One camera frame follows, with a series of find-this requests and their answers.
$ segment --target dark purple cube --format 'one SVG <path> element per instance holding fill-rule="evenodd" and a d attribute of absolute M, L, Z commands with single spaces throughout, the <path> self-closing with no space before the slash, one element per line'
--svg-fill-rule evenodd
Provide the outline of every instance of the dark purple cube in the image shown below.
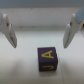
<path fill-rule="evenodd" d="M 57 69 L 58 58 L 55 47 L 38 48 L 39 71 L 54 71 Z"/>

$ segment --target cube front face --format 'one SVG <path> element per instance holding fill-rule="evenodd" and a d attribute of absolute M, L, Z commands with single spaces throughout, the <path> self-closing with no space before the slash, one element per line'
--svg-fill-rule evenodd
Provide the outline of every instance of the cube front face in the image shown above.
<path fill-rule="evenodd" d="M 57 69 L 58 58 L 55 47 L 38 48 L 39 71 Z"/>

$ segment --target yellow letter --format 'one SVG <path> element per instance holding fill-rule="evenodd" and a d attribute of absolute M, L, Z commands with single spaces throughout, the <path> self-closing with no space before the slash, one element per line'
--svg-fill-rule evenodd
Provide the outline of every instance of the yellow letter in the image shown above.
<path fill-rule="evenodd" d="M 50 65 L 50 66 L 43 66 L 43 68 L 54 69 L 54 66 L 52 66 L 52 65 Z"/>
<path fill-rule="evenodd" d="M 51 56 L 51 53 L 52 53 L 53 51 L 51 50 L 51 51 L 48 51 L 48 52 L 46 52 L 46 53 L 43 53 L 41 56 L 42 57 L 46 57 L 46 58 L 54 58 L 53 56 Z"/>

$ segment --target yellow letter a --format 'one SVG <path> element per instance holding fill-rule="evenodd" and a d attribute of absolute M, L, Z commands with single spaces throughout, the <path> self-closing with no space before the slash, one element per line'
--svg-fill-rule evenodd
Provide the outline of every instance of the yellow letter a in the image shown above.
<path fill-rule="evenodd" d="M 48 51 L 48 52 L 46 52 L 46 53 L 43 53 L 41 56 L 42 57 L 46 57 L 46 58 L 54 58 L 53 56 L 51 56 L 51 53 L 52 53 L 53 51 L 51 50 L 51 51 Z"/>

